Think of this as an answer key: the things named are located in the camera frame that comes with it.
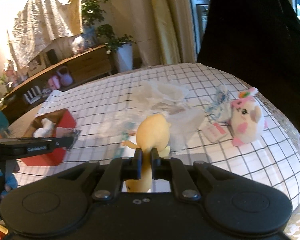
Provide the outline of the left hand blue glove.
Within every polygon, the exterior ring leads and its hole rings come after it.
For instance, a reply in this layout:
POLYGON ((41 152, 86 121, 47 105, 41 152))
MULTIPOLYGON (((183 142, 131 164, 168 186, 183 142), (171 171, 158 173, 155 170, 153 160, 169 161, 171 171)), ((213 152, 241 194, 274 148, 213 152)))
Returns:
POLYGON ((0 191, 0 199, 4 198, 10 191, 13 189, 16 189, 18 186, 18 182, 14 176, 15 173, 18 173, 20 170, 20 167, 17 162, 14 162, 14 168, 11 173, 6 173, 5 174, 5 185, 4 189, 0 191))

